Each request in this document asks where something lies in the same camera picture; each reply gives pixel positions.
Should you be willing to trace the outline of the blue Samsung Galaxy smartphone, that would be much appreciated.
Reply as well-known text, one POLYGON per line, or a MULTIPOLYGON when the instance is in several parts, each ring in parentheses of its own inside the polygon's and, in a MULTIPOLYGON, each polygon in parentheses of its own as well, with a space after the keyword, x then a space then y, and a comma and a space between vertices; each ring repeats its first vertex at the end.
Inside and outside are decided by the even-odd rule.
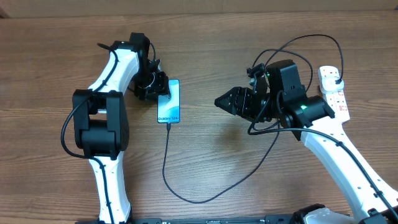
POLYGON ((169 80, 170 96, 159 95, 157 107, 158 123, 180 122, 180 81, 169 80))

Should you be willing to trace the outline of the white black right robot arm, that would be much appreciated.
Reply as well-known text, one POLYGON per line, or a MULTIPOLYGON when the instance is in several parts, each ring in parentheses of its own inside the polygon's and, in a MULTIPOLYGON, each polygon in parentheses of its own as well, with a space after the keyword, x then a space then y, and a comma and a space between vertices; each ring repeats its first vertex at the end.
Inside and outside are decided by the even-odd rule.
POLYGON ((252 124, 278 119, 321 161, 345 196, 352 216, 322 204, 293 213, 291 223, 397 223, 397 191, 373 170, 320 96, 308 97, 292 60, 249 68, 249 88, 234 87, 215 106, 252 124))

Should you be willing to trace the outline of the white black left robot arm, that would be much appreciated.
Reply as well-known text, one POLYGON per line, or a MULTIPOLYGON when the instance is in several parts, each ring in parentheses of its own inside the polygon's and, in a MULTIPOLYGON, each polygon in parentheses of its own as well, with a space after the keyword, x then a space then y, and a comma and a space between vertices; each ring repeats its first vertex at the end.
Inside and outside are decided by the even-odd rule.
POLYGON ((169 78, 160 60, 149 58, 154 46, 143 33, 102 48, 109 52, 108 63, 87 89, 75 90, 66 121, 73 122, 75 144, 83 151, 79 157, 89 161, 95 175, 100 202, 95 223, 132 223, 123 170, 130 137, 124 95, 132 90, 144 101, 168 98, 169 78))

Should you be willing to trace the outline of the white charger plug adapter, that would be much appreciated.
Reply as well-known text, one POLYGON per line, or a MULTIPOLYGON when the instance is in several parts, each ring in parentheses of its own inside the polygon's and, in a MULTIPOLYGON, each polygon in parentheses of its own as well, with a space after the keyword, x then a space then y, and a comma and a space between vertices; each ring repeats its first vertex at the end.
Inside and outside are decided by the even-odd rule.
POLYGON ((338 77, 321 77, 320 91, 323 94, 331 94, 343 90, 345 83, 338 77))

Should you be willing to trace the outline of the white power strip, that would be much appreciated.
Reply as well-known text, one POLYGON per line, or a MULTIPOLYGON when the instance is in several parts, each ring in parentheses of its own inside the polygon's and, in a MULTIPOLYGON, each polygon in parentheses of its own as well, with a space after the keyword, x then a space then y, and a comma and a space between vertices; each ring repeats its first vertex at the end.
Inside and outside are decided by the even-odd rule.
MULTIPOLYGON (((318 69, 319 81, 321 77, 340 78, 340 74, 336 67, 325 65, 318 69)), ((329 106, 335 112, 335 118, 337 120, 339 120, 341 123, 345 123, 350 120, 348 105, 343 90, 331 94, 322 94, 322 95, 323 99, 329 104, 329 106)))

